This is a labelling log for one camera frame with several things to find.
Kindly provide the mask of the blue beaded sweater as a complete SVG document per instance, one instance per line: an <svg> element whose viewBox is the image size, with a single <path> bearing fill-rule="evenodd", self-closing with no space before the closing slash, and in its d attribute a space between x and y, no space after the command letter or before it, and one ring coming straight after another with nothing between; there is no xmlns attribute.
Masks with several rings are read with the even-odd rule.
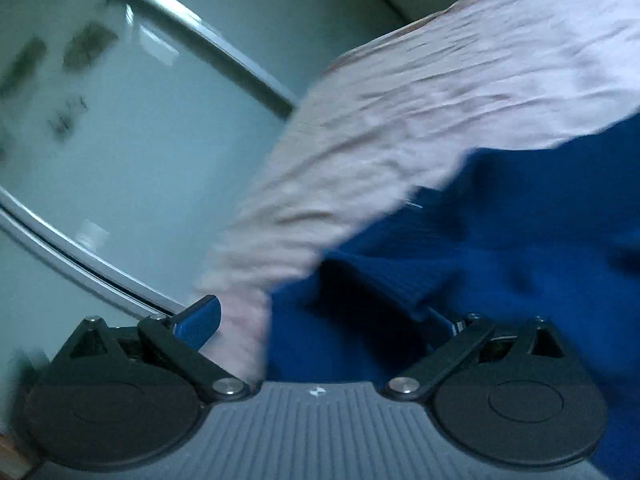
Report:
<svg viewBox="0 0 640 480"><path fill-rule="evenodd" d="M638 118L548 150L472 153L446 188L420 188L270 304L273 382L384 384L455 316L550 318L608 404L594 463L637 478Z"/></svg>

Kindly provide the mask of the glass wardrobe sliding door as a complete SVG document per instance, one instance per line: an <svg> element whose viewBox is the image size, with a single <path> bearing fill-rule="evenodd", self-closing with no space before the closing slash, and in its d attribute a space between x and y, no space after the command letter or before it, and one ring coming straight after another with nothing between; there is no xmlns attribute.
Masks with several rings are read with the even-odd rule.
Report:
<svg viewBox="0 0 640 480"><path fill-rule="evenodd" d="M1 408L85 316L179 310L384 0L1 0Z"/></svg>

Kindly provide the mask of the pink wrinkled bed sheet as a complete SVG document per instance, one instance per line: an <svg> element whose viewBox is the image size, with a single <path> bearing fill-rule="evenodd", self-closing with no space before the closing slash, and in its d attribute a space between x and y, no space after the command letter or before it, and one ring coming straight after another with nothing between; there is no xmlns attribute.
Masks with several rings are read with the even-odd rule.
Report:
<svg viewBox="0 0 640 480"><path fill-rule="evenodd" d="M264 374L268 292L474 148L550 148L639 106L639 0L460 0L338 58L209 253L206 358Z"/></svg>

